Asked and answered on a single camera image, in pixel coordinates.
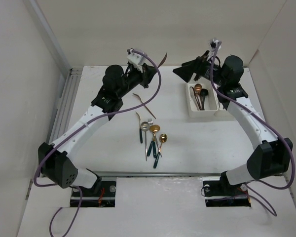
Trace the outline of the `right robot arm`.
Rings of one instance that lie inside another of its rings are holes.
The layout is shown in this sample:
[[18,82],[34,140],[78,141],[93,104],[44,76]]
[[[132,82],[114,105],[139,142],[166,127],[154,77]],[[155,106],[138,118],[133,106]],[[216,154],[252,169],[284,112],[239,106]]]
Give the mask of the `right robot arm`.
[[209,80],[219,102],[240,124],[254,149],[244,165],[225,171],[220,176],[219,190],[231,194],[237,185],[285,173],[293,166],[293,144],[271,128],[254,109],[247,92],[240,84],[244,73],[243,61],[228,56],[222,65],[214,63],[215,56],[206,51],[192,61],[175,68],[173,73],[183,81]]

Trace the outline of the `brown wooden fork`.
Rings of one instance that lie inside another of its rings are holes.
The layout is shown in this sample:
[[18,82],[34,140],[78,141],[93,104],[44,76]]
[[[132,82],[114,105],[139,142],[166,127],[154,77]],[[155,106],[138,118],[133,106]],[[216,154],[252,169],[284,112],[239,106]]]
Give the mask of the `brown wooden fork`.
[[165,61],[166,61],[166,59],[167,59],[167,53],[165,53],[165,55],[164,55],[164,57],[162,58],[162,60],[160,61],[160,63],[158,64],[158,68],[160,68],[164,63],[165,63]]

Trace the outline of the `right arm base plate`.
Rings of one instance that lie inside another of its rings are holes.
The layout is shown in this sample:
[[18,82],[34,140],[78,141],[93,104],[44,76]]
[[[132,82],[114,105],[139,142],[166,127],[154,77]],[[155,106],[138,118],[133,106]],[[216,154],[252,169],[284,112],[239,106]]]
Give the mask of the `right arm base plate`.
[[218,179],[203,179],[201,194],[206,207],[251,207],[246,187],[224,187]]

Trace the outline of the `black round spoon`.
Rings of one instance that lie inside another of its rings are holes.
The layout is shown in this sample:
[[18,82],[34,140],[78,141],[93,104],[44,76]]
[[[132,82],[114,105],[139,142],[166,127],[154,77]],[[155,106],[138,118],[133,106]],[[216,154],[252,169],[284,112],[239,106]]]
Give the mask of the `black round spoon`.
[[205,110],[205,98],[208,96],[209,92],[207,89],[203,88],[200,91],[200,97],[201,97],[201,108],[202,110]]

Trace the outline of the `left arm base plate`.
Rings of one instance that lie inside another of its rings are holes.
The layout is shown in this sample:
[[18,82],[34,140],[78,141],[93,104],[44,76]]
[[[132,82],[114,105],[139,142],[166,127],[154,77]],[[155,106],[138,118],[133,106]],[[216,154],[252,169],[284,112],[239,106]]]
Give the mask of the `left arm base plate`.
[[115,207],[116,179],[102,181],[96,193],[84,187],[80,189],[82,191],[81,207]]

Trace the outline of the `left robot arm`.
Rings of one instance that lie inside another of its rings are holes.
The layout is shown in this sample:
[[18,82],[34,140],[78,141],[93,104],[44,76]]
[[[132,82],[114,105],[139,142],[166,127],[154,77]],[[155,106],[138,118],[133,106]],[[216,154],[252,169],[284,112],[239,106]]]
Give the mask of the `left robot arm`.
[[39,146],[35,175],[43,174],[52,181],[52,186],[62,189],[79,186],[88,195],[97,195],[101,188],[100,176],[87,168],[77,168],[74,157],[101,126],[116,114],[127,112],[121,109],[123,96],[138,85],[148,88],[159,73],[157,67],[146,63],[141,66],[128,63],[125,70],[120,65],[108,66],[97,96],[82,117],[51,144]]

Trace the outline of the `silver ridged spoon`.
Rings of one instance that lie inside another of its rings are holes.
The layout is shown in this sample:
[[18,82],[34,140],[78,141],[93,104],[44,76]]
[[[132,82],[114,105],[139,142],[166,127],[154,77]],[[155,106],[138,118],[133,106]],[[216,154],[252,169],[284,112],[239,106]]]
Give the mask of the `silver ridged spoon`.
[[148,145],[147,145],[147,132],[149,131],[150,124],[147,121],[141,123],[141,129],[144,132],[144,143],[145,143],[145,160],[148,160]]

